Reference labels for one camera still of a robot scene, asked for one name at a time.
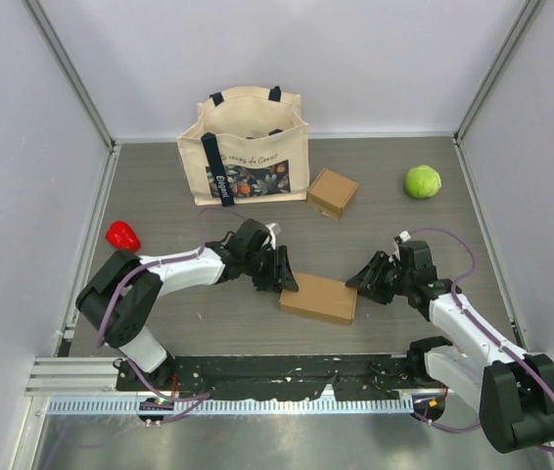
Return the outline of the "spare brown cardboard box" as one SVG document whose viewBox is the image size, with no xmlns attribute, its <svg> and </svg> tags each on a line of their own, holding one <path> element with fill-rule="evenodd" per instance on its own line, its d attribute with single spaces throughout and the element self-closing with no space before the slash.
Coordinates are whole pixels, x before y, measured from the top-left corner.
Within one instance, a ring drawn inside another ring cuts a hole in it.
<svg viewBox="0 0 554 470">
<path fill-rule="evenodd" d="M 296 292 L 284 290 L 279 308 L 290 314 L 350 325 L 353 322 L 357 291 L 343 281 L 296 272 Z"/>
</svg>

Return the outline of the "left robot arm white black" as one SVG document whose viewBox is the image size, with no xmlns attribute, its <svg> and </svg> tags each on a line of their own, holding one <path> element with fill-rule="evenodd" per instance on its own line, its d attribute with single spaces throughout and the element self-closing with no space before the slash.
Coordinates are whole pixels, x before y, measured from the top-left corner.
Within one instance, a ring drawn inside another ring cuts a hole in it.
<svg viewBox="0 0 554 470">
<path fill-rule="evenodd" d="M 120 372 L 152 391 L 173 378 L 173 355 L 146 326 L 157 300 L 197 286 L 246 275 L 260 292 L 297 292 L 288 251 L 276 242 L 278 225 L 245 220 L 219 241 L 176 255 L 139 257 L 115 251 L 78 294 L 75 307 L 97 330 L 99 346 L 121 352 Z"/>
</svg>

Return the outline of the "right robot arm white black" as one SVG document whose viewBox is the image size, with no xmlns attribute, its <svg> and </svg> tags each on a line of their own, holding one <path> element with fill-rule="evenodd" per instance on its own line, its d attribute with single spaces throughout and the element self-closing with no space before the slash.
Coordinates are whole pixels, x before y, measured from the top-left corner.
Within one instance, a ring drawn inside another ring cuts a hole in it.
<svg viewBox="0 0 554 470">
<path fill-rule="evenodd" d="M 554 452 L 554 361 L 525 351 L 485 321 L 456 282 L 439 277 L 426 242 L 405 234 L 395 242 L 393 254 L 376 252 L 346 284 L 382 305 L 402 296 L 442 331 L 410 347 L 409 381 L 450 388 L 477 412 L 486 439 L 501 453 Z"/>
</svg>

